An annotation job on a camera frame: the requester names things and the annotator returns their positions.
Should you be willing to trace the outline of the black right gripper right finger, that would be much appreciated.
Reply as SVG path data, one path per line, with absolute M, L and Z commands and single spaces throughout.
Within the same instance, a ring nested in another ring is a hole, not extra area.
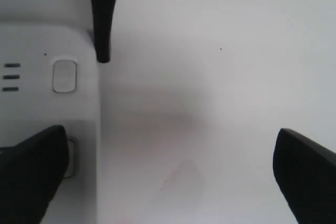
M 304 135 L 281 129 L 272 168 L 298 223 L 335 223 L 335 153 Z

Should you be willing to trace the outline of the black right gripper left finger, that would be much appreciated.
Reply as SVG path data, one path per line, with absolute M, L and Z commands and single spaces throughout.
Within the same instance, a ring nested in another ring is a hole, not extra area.
M 68 138 L 61 125 L 1 153 L 1 223 L 41 223 L 68 165 Z

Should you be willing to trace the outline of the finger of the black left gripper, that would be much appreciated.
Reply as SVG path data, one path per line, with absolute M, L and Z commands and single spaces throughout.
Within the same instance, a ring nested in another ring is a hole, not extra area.
M 116 0 L 91 0 L 93 43 L 99 63 L 108 63 L 111 54 L 111 28 Z

